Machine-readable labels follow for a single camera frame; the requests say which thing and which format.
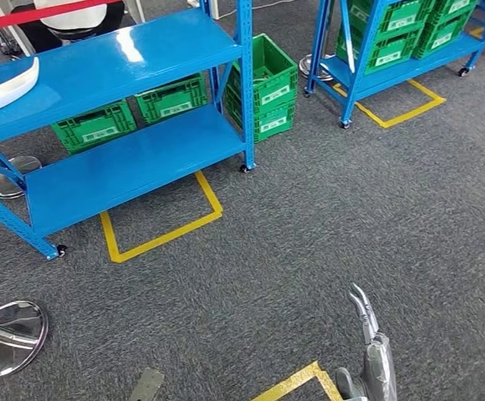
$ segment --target round metal base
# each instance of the round metal base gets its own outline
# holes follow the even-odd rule
[[[18,156],[8,161],[22,174],[42,168],[42,163],[34,156]],[[6,176],[0,174],[1,199],[14,199],[19,198],[20,196],[24,196],[24,191],[21,188]]]
[[[0,327],[36,339],[36,345],[31,349],[0,343],[1,377],[17,372],[33,361],[44,345],[48,335],[48,319],[36,304],[15,301],[0,307]]]
[[[326,54],[325,58],[330,58],[333,57],[334,54]],[[307,78],[307,75],[310,74],[310,69],[311,68],[311,54],[307,54],[304,58],[300,60],[300,63],[298,63],[298,68],[300,71],[304,75],[304,77]],[[328,73],[326,73],[321,69],[321,71],[319,73],[319,78],[321,81],[331,81],[333,78],[330,76]]]

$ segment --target stacked crates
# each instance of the stacked crates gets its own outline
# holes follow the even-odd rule
[[[254,140],[260,142],[292,126],[298,72],[297,65],[268,36],[252,42]],[[240,68],[233,63],[225,89],[225,107],[243,126]]]
[[[135,94],[142,117],[147,124],[154,124],[176,114],[207,103],[203,74],[194,74]]]
[[[476,4],[477,0],[438,0],[414,50],[414,57],[424,58],[458,38]]]
[[[137,128],[127,102],[119,100],[72,119],[51,124],[71,155],[129,134]]]
[[[406,61],[412,55],[435,0],[403,0],[390,4],[383,11],[365,74],[385,69]],[[348,19],[354,58],[366,32],[372,0],[348,0]],[[337,39],[336,54],[347,62],[347,46],[341,26]]]

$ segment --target black pants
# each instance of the black pants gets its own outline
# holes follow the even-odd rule
[[[28,11],[35,9],[34,4],[18,6],[12,10],[12,13]],[[107,15],[101,24],[95,28],[95,35],[103,35],[104,33],[112,32],[120,27],[124,16],[125,6],[123,2],[107,4]],[[36,53],[45,52],[51,48],[62,46],[62,41],[49,31],[48,27],[40,20],[30,23],[21,23],[18,25],[25,36],[33,45]]]

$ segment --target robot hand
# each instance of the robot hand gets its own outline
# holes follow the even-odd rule
[[[378,332],[375,313],[365,292],[352,284],[348,298],[356,306],[363,325],[366,345],[363,370],[358,378],[352,379],[345,368],[335,372],[335,383],[344,399],[352,401],[397,401],[397,386],[390,340]]]

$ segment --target blue metal shelf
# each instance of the blue metal shelf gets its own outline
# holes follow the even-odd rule
[[[460,71],[460,75],[464,76],[474,69],[485,48],[485,30],[481,39],[461,33],[452,43],[421,60],[410,58],[403,63],[366,75],[365,70],[369,61],[369,54],[378,29],[379,22],[381,20],[382,13],[387,6],[397,2],[390,0],[374,0],[372,2],[371,13],[366,27],[366,34],[360,46],[358,57],[354,60],[347,1],[339,0],[339,4],[342,22],[341,28],[348,53],[348,63],[341,61],[338,57],[321,57],[323,46],[326,42],[327,27],[332,17],[331,6],[334,1],[320,0],[313,36],[312,51],[312,60],[313,62],[311,63],[311,69],[308,74],[307,85],[306,86],[306,95],[313,93],[316,84],[339,102],[342,106],[339,120],[344,128],[350,126],[350,116],[356,100],[470,54],[471,56],[465,64],[464,68]],[[347,95],[345,97],[341,96],[330,88],[326,82],[321,81],[319,77],[320,69],[325,70],[333,79],[341,84],[347,92]]]
[[[27,174],[29,211],[47,236],[244,149],[209,104]]]
[[[60,248],[48,234],[240,152],[246,170],[254,168],[252,1],[236,0],[236,9],[235,38],[211,19],[209,0],[200,0],[199,9],[37,55],[34,88],[0,109],[0,141],[204,69],[212,102],[27,175],[0,153],[0,173],[24,190],[31,220],[0,202],[0,222],[49,260]],[[242,136],[224,119],[221,102],[236,60]],[[0,83],[31,63],[0,65]]]
[[[407,79],[437,69],[452,60],[475,52],[482,46],[482,41],[467,33],[462,33],[455,42],[430,54],[422,60],[410,58],[404,63],[396,64],[388,69],[364,75],[360,79],[354,99],[366,98],[396,84],[400,84]],[[332,57],[322,60],[321,66],[329,74],[332,74],[344,88],[349,89],[350,70],[348,64],[338,57]]]
[[[0,141],[239,58],[241,46],[199,9],[39,54],[30,92],[0,109]],[[0,65],[0,82],[27,69]]]

